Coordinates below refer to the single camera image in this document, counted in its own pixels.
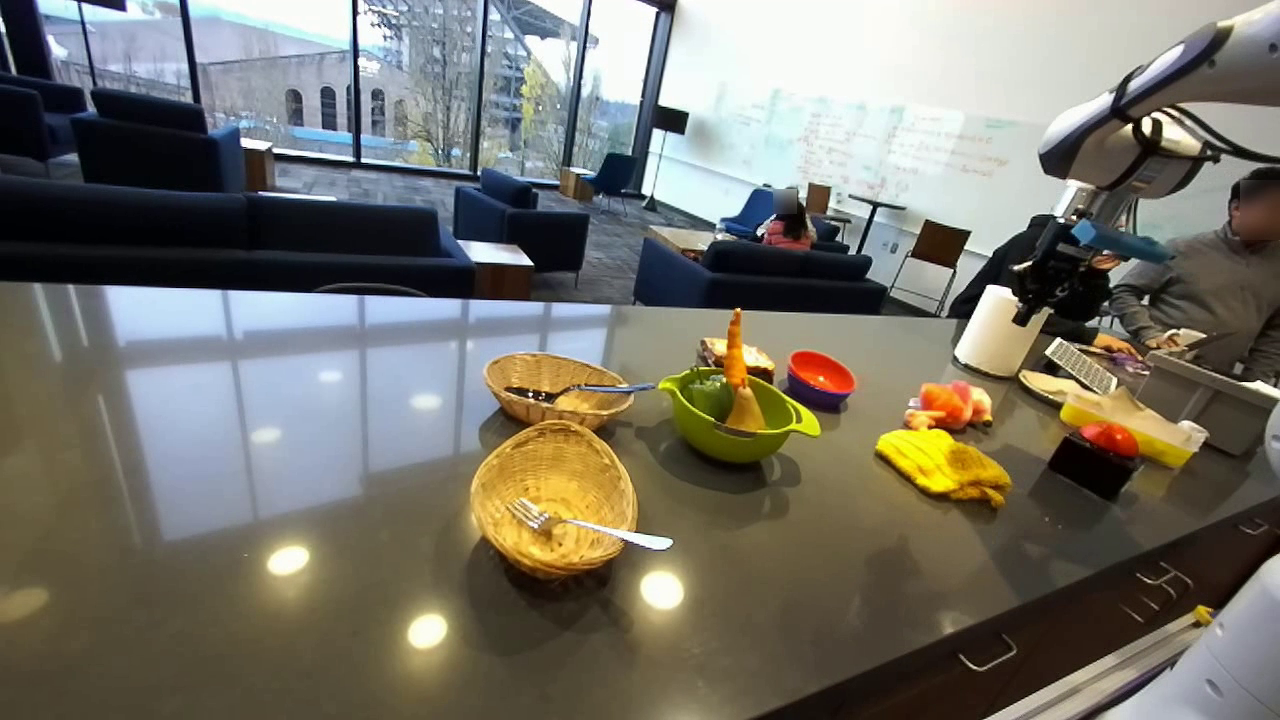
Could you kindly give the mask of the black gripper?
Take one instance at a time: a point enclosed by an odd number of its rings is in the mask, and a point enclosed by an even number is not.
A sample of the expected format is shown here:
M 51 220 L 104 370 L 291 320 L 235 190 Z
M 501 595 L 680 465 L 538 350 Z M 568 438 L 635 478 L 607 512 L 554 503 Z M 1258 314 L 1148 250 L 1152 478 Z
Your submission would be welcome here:
M 1113 290 L 1113 269 L 1109 250 L 1084 250 L 1055 214 L 1034 214 L 1009 260 L 1009 288 L 1019 301 L 1015 320 L 1029 322 L 1050 311 L 1055 322 L 1084 328 Z

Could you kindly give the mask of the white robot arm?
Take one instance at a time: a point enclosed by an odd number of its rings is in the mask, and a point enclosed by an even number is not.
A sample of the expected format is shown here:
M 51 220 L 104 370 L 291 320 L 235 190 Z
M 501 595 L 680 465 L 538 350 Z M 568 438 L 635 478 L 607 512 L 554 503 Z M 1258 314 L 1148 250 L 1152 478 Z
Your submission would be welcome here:
M 1166 249 L 1124 233 L 1119 214 L 1189 189 L 1205 162 L 1258 157 L 1199 118 L 1197 103 L 1280 103 L 1280 0 L 1189 30 L 1050 124 L 1041 167 L 1074 190 L 1012 279 L 1015 322 L 1070 301 L 1096 255 L 1166 260 Z

